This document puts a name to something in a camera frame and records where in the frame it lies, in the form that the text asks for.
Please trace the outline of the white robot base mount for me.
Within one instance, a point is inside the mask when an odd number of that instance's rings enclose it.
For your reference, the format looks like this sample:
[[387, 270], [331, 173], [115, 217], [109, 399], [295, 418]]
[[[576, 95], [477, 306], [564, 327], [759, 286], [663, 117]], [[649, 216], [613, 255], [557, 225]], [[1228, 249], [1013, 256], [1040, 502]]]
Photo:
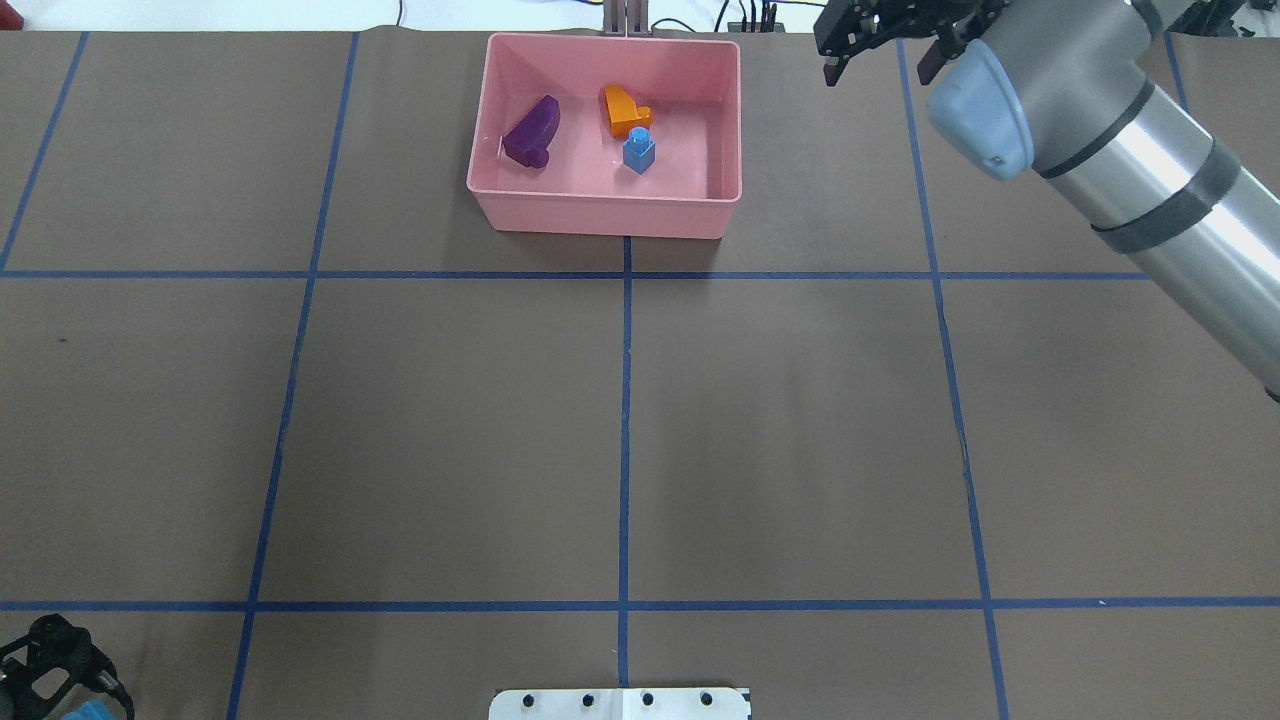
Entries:
[[489, 719], [751, 719], [750, 693], [732, 687], [509, 689]]

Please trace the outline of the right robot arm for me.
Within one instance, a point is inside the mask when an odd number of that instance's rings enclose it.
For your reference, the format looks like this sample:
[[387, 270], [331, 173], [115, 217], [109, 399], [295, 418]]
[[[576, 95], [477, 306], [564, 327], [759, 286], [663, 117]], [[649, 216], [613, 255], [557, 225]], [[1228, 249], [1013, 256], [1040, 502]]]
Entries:
[[1033, 170], [1277, 395], [1277, 197], [1139, 67], [1184, 1], [828, 1], [835, 86], [858, 55], [928, 38], [936, 131], [1000, 181]]

